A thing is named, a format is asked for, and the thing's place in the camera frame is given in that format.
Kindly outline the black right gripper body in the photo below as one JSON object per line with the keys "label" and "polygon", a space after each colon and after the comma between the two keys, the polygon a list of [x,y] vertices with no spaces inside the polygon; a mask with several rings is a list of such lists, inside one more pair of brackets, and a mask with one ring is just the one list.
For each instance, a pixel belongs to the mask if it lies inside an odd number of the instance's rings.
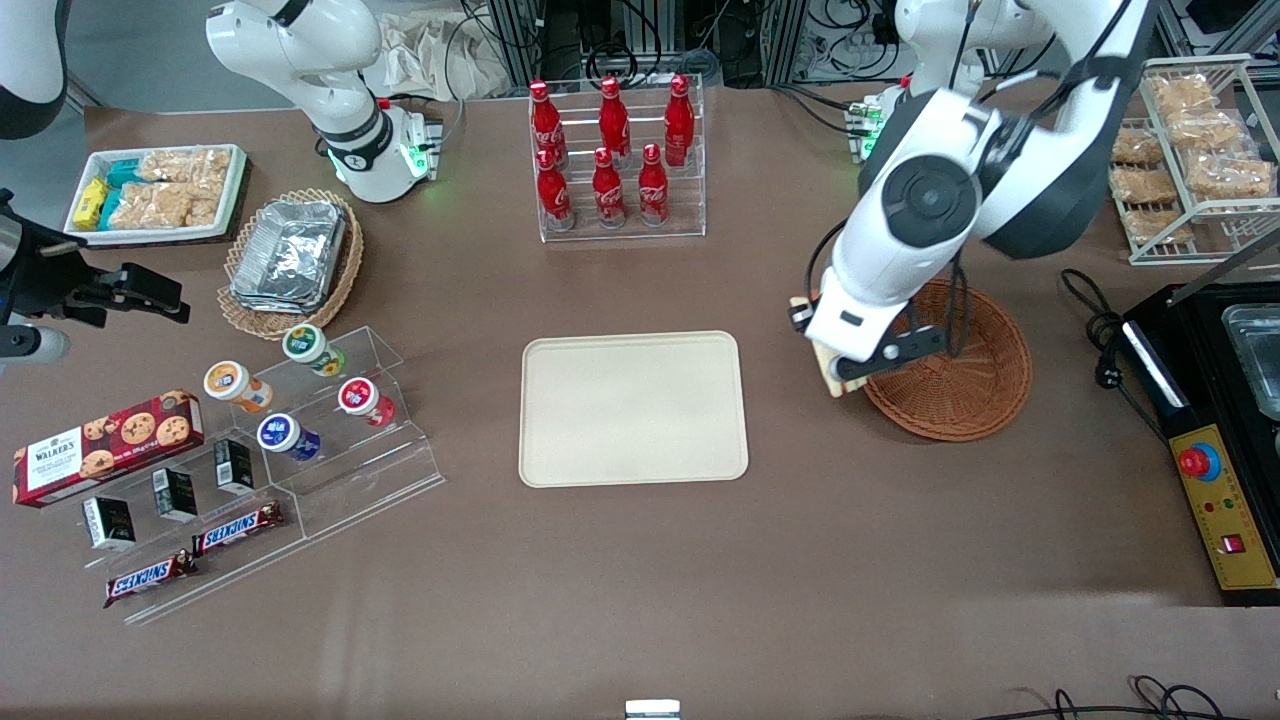
{"label": "black right gripper body", "polygon": [[108,273],[84,261],[78,241],[20,217],[13,199],[1,191],[3,324],[51,316],[102,328],[108,311],[124,311]]}

